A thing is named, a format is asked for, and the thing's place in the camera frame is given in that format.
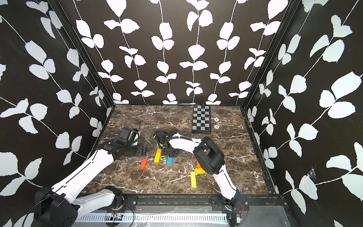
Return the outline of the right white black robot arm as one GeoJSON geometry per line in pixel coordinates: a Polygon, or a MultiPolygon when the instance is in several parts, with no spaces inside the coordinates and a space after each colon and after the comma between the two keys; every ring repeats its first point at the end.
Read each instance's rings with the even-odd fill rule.
{"type": "Polygon", "coordinates": [[[162,149],[180,149],[192,153],[201,168],[212,175],[226,204],[235,207],[241,193],[232,183],[226,169],[225,155],[210,137],[193,139],[178,133],[163,135],[158,142],[162,149]]]}

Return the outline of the red short block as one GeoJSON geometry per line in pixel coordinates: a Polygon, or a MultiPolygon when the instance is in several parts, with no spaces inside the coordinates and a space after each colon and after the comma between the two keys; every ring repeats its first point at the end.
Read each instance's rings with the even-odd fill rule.
{"type": "Polygon", "coordinates": [[[142,162],[141,162],[140,168],[145,169],[146,165],[147,165],[147,162],[148,162],[148,159],[143,159],[142,162]]]}

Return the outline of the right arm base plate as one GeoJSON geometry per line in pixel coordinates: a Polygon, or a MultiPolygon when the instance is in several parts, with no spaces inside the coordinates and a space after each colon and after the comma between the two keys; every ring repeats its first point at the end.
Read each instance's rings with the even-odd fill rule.
{"type": "Polygon", "coordinates": [[[234,199],[233,201],[229,201],[221,195],[214,195],[209,199],[209,203],[214,211],[239,213],[250,210],[247,197],[243,194],[239,196],[238,200],[234,199]]]}

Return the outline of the yellow long block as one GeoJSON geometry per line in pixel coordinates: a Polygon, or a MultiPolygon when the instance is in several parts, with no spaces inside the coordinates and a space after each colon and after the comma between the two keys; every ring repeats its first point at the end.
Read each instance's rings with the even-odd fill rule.
{"type": "Polygon", "coordinates": [[[196,172],[191,172],[191,188],[196,188],[197,182],[196,182],[196,172]]]}

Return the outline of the yellow short block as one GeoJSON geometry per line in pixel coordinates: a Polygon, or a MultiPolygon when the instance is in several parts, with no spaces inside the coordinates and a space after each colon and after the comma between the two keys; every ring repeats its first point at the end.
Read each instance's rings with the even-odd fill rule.
{"type": "Polygon", "coordinates": [[[206,171],[205,171],[205,170],[203,170],[202,168],[196,168],[196,169],[195,169],[195,173],[196,173],[196,174],[206,174],[206,171]]]}

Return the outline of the yellow-orange long block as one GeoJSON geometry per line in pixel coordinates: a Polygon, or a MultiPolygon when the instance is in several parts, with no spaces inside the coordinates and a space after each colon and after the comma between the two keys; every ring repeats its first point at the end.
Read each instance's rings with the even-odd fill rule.
{"type": "Polygon", "coordinates": [[[156,152],[156,155],[155,155],[155,159],[154,159],[154,162],[155,163],[159,163],[160,162],[161,153],[162,153],[162,150],[158,148],[158,150],[156,152]]]}

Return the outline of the teal long block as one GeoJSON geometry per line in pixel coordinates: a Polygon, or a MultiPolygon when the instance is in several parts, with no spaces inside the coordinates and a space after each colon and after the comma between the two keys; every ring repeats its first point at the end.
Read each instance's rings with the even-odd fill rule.
{"type": "Polygon", "coordinates": [[[168,157],[167,164],[172,164],[173,158],[168,157]]]}

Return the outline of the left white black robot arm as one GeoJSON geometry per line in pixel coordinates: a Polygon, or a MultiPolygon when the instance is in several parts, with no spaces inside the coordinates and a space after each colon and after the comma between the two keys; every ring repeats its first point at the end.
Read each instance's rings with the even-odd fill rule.
{"type": "Polygon", "coordinates": [[[124,196],[122,190],[110,186],[98,193],[79,197],[81,191],[106,167],[123,156],[144,156],[146,146],[134,142],[122,144],[119,139],[102,144],[88,160],[51,188],[43,187],[35,195],[34,220],[44,227],[70,227],[98,209],[112,212],[135,209],[137,198],[124,196]]]}

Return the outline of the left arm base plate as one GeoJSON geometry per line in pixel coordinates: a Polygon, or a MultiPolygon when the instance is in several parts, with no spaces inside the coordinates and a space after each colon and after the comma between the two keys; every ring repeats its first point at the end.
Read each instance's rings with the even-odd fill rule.
{"type": "Polygon", "coordinates": [[[110,211],[125,211],[127,209],[131,209],[134,211],[136,209],[137,201],[137,195],[117,195],[112,201],[111,205],[107,207],[107,209],[110,211]]]}

